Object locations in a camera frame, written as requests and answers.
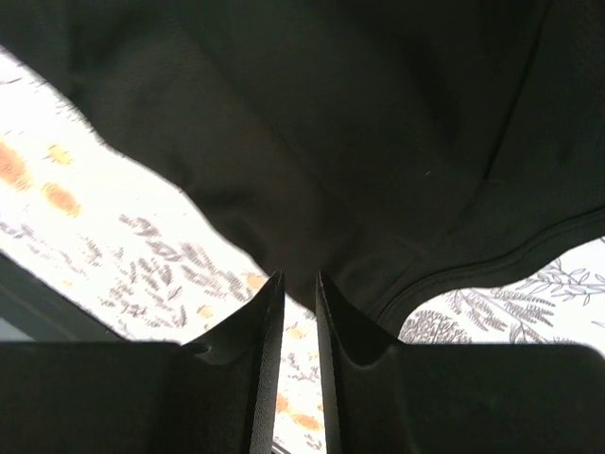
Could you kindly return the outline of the black t shirt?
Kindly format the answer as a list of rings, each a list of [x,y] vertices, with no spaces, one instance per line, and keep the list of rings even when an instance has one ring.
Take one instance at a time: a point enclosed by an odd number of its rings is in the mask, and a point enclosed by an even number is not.
[[[600,1],[5,1],[1,44],[306,307],[397,333],[604,233]]]

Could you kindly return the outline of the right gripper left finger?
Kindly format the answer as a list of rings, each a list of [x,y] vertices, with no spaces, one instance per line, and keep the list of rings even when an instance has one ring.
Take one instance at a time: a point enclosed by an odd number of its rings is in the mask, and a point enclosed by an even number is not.
[[[284,277],[186,344],[5,342],[5,453],[268,453]]]

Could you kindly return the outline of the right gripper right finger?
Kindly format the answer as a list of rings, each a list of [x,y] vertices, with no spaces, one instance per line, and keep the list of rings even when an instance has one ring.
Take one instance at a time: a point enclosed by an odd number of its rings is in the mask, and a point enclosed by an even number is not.
[[[600,453],[604,359],[578,344],[408,345],[316,281],[330,453]]]

